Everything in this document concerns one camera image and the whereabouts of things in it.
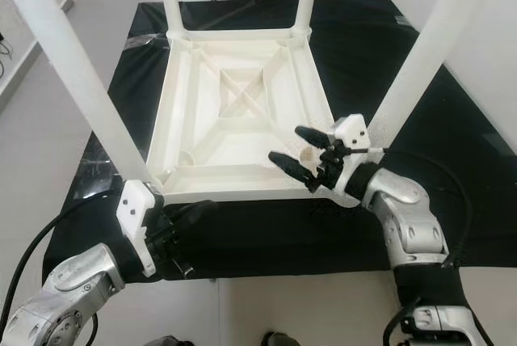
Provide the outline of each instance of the tiled floor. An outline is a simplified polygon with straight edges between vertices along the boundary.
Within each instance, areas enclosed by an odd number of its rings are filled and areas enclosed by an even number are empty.
[[[76,1],[70,22],[108,86],[137,3],[158,0]],[[89,133],[41,56],[0,115],[0,296],[28,240],[59,212]],[[41,254],[23,275],[17,302],[37,290]],[[462,274],[495,343],[517,344],[511,331],[517,272]],[[265,331],[278,329],[305,346],[373,345],[396,309],[390,272],[130,285],[100,311],[96,344],[138,346],[173,334],[197,346],[254,346]],[[78,344],[88,336],[89,327]]]

